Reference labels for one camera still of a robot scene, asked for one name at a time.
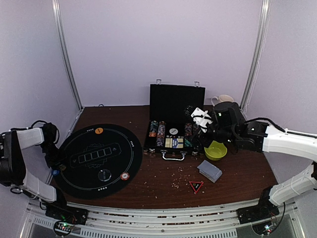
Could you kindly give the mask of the blue small blind button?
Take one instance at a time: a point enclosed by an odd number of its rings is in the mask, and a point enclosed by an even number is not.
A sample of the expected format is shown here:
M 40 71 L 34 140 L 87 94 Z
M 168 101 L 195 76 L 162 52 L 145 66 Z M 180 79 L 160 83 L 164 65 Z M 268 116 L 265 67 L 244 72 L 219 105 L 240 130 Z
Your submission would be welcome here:
M 57 176 L 57 175 L 59 175 L 60 174 L 60 170 L 52 170 L 51 171 L 51 175 L 52 176 Z

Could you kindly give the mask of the orange round button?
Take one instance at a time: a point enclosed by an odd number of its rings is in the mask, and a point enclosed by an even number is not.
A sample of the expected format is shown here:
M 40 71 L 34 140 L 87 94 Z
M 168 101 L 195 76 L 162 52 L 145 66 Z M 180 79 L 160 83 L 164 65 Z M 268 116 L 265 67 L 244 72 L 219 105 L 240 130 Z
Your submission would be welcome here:
M 95 133 L 96 134 L 101 134 L 101 133 L 103 133 L 103 131 L 104 131 L 104 129 L 101 128 L 101 127 L 98 127 L 98 128 L 95 129 Z

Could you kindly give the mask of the clear black round button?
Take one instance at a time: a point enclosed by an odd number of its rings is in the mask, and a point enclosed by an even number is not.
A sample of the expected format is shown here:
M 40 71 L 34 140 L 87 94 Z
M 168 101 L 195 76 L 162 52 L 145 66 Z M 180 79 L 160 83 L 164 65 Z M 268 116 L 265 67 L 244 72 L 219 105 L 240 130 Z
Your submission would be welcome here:
M 108 169 L 102 169 L 98 172 L 98 179 L 103 182 L 109 181 L 111 176 L 112 174 Z

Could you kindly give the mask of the black poker chip case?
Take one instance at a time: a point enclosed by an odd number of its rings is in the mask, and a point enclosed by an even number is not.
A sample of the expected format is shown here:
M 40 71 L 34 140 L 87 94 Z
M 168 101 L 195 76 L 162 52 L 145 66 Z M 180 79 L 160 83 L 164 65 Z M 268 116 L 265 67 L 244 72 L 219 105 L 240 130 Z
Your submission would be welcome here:
M 166 138 L 183 138 L 186 123 L 193 125 L 192 119 L 188 118 L 184 110 L 187 106 L 198 108 L 204 107 L 205 88 L 198 81 L 193 86 L 162 84 L 160 79 L 150 85 L 150 109 L 147 135 L 144 142 L 144 152 L 149 154 L 160 154 L 165 161 L 183 161 L 187 155 L 197 155 L 199 151 L 192 147 L 165 148 Z M 165 136 L 164 145 L 156 146 L 157 137 L 149 137 L 151 121 L 158 123 L 164 121 Z M 171 128 L 178 129 L 177 135 L 170 135 Z

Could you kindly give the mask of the red and white poker chip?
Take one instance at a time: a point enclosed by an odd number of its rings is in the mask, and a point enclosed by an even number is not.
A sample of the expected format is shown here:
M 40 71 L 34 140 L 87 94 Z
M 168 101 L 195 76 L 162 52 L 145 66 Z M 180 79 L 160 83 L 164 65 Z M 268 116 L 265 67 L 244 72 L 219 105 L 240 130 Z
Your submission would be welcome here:
M 130 174 L 127 173 L 127 172 L 122 173 L 122 174 L 120 175 L 120 178 L 121 178 L 122 180 L 128 180 L 128 179 L 130 178 Z

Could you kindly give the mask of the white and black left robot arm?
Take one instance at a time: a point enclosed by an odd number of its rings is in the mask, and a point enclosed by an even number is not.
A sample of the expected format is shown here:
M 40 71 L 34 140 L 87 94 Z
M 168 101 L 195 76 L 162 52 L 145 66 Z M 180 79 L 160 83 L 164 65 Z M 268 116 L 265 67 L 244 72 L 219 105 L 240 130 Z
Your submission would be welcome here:
M 53 170 L 62 167 L 63 155 L 57 148 L 59 130 L 51 122 L 38 120 L 30 127 L 12 128 L 0 135 L 0 183 L 14 194 L 24 194 L 45 204 L 58 219 L 67 220 L 71 209 L 60 189 L 42 182 L 27 170 L 22 150 L 40 146 L 46 164 Z

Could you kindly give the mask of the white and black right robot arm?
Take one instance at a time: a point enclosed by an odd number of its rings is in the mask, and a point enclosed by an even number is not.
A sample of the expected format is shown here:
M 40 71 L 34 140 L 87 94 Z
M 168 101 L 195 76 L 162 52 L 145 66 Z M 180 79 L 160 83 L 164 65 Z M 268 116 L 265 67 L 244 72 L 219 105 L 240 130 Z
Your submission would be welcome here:
M 201 149 L 213 141 L 228 142 L 236 149 L 273 152 L 310 159 L 312 163 L 285 182 L 264 189 L 257 205 L 240 208 L 240 224 L 278 215 L 280 205 L 317 188 L 317 136 L 284 129 L 268 118 L 245 119 L 236 102 L 222 102 L 212 110 L 187 106 L 185 115 L 197 125 L 191 137 L 194 147 Z

